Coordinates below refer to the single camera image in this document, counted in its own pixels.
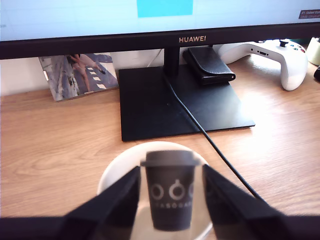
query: monitor stand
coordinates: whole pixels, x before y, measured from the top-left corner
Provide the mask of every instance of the monitor stand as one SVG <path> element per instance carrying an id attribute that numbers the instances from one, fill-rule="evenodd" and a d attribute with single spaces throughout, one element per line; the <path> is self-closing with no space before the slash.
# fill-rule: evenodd
<path id="1" fill-rule="evenodd" d="M 179 65 L 180 48 L 164 50 L 164 66 L 119 70 L 122 141 L 197 133 L 199 130 L 163 80 L 207 131 L 255 125 L 230 84 L 200 85 L 187 65 Z"/>

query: coffee cup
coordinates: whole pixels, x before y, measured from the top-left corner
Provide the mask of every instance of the coffee cup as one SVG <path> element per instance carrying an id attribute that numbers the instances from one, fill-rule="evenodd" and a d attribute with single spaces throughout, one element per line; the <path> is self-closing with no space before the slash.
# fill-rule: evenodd
<path id="1" fill-rule="evenodd" d="M 195 166 L 200 161 L 192 151 L 147 152 L 141 165 L 146 180 L 153 227 L 161 231 L 182 231 L 192 217 Z"/>

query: wooden desk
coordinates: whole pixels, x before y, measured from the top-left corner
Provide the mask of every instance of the wooden desk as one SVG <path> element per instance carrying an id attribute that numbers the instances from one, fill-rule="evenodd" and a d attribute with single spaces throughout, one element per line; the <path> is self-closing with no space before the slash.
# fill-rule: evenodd
<path id="1" fill-rule="evenodd" d="M 320 214 L 320 84 L 309 65 L 292 92 L 280 65 L 259 56 L 230 65 L 231 82 L 256 126 L 212 132 L 222 152 L 273 207 Z M 185 145 L 241 183 L 201 134 L 157 140 Z M 107 165 L 146 141 L 121 141 L 119 90 L 54 102 L 49 90 L 1 98 L 2 217 L 63 215 L 97 191 Z"/>

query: monitor bezel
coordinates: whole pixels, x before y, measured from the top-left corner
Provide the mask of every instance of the monitor bezel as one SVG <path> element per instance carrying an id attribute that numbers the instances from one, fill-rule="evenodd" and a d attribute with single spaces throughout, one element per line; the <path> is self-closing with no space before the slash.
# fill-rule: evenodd
<path id="1" fill-rule="evenodd" d="M 206 38 L 204 41 L 180 42 L 180 38 L 196 36 L 206 36 Z M 268 39 L 302 39 L 319 36 L 320 22 L 308 22 L 1 41 L 0 60 L 75 53 L 85 54 L 192 47 Z"/>

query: blue rectangle on screen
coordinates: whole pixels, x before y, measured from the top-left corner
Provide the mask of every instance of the blue rectangle on screen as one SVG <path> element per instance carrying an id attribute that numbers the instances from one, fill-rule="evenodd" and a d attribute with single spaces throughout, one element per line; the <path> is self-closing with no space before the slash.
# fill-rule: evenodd
<path id="1" fill-rule="evenodd" d="M 192 15 L 194 0 L 137 0 L 138 18 Z"/>

